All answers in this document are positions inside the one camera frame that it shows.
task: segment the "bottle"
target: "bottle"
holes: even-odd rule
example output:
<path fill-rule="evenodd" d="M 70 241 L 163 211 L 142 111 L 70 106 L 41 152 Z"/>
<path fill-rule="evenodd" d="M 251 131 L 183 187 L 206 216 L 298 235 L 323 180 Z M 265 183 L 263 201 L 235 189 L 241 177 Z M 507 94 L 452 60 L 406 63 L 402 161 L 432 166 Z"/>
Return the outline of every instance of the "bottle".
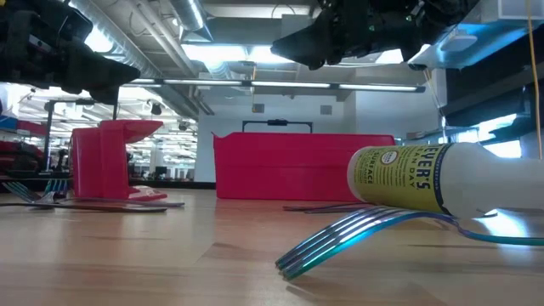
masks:
<path fill-rule="evenodd" d="M 348 165 L 361 201 L 482 217 L 495 208 L 544 208 L 544 163 L 495 156 L 479 144 L 366 147 Z"/>

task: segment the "yellow label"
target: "yellow label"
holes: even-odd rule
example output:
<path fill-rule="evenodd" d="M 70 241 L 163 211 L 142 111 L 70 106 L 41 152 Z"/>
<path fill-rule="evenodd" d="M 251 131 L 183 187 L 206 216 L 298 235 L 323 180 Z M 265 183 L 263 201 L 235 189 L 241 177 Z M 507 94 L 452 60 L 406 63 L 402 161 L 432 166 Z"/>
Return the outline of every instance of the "yellow label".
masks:
<path fill-rule="evenodd" d="M 355 164 L 357 191 L 376 204 L 448 213 L 443 207 L 440 171 L 450 147 L 437 144 L 365 150 Z"/>

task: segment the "wooden table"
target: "wooden table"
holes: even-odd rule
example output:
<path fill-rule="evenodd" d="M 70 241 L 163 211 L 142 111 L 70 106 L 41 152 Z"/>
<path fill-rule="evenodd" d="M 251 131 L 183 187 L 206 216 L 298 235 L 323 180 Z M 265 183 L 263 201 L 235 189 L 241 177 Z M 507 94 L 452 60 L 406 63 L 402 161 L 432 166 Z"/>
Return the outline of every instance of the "wooden table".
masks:
<path fill-rule="evenodd" d="M 470 241 L 416 220 L 290 284 L 274 261 L 341 215 L 282 212 L 281 201 L 221 201 L 214 191 L 169 194 L 187 207 L 157 215 L 3 209 L 0 305 L 544 304 L 544 247 Z M 536 222 L 542 213 L 531 225 L 503 218 L 487 226 L 544 232 Z"/>

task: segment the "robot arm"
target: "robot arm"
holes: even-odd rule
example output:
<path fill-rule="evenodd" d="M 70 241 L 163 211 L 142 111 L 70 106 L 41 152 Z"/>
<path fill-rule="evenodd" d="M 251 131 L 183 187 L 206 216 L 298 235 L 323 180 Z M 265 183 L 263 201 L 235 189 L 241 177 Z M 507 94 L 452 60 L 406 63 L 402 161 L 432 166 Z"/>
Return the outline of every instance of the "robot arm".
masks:
<path fill-rule="evenodd" d="M 0 82 L 90 92 L 115 104 L 119 87 L 139 71 L 93 52 L 93 23 L 58 0 L 0 0 Z"/>
<path fill-rule="evenodd" d="M 274 42 L 272 53 L 306 65 L 400 48 L 405 60 L 436 43 L 479 0 L 319 0 L 315 23 Z"/>

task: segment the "metal fork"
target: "metal fork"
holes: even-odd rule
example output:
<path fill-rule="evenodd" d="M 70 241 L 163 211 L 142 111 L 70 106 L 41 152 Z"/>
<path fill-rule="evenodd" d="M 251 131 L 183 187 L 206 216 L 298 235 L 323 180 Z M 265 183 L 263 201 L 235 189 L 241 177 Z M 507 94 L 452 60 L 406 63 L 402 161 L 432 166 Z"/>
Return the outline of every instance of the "metal fork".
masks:
<path fill-rule="evenodd" d="M 353 212 L 310 236 L 276 261 L 276 267 L 288 281 L 292 280 L 365 239 L 368 235 L 414 218 L 433 218 L 446 222 L 457 229 L 461 235 L 476 241 L 521 246 L 544 246 L 544 237 L 506 237 L 472 232 L 462 228 L 454 217 L 441 213 L 419 212 L 392 207 L 371 207 Z"/>
<path fill-rule="evenodd" d="M 100 211 L 108 213 L 164 213 L 167 209 L 165 207 L 143 207 L 141 205 L 134 205 L 130 207 L 118 207 L 118 206 L 106 206 L 106 205 L 71 205 L 60 204 L 56 201 L 55 195 L 58 192 L 62 193 L 67 191 L 67 183 L 62 182 L 49 182 L 48 188 L 50 190 L 46 192 L 44 196 L 40 196 L 36 192 L 29 190 L 23 184 L 19 182 L 2 183 L 2 185 L 14 195 L 23 199 L 27 203 L 0 203 L 0 207 L 35 207 L 35 208 L 64 208 L 64 209 L 79 209 Z"/>
<path fill-rule="evenodd" d="M 52 191 L 50 188 L 51 181 L 48 183 L 44 196 L 29 190 L 23 184 L 19 182 L 2 183 L 2 185 L 9 190 L 9 192 L 18 196 L 19 198 L 32 203 L 32 204 L 54 204 L 54 195 L 56 191 Z"/>
<path fill-rule="evenodd" d="M 373 226 L 406 214 L 406 210 L 372 207 L 351 213 L 295 246 L 276 262 L 276 267 L 291 280 L 315 265 L 361 240 Z"/>

